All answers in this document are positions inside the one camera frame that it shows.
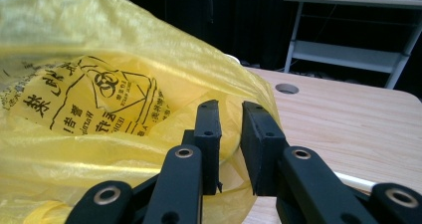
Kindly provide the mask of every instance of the table surface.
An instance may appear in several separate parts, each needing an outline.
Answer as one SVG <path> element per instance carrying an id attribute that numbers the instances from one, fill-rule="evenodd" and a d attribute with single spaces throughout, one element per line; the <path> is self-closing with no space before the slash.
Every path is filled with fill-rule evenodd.
<path id="1" fill-rule="evenodd" d="M 381 88 L 250 69 L 274 90 L 290 145 L 316 151 L 335 172 L 394 182 L 422 193 L 422 104 Z M 297 87 L 297 94 L 276 90 Z M 244 223 L 280 223 L 273 197 L 259 197 Z"/>
<path id="2" fill-rule="evenodd" d="M 314 3 L 335 3 L 357 6 L 394 7 L 405 9 L 422 9 L 422 0 L 286 0 Z"/>

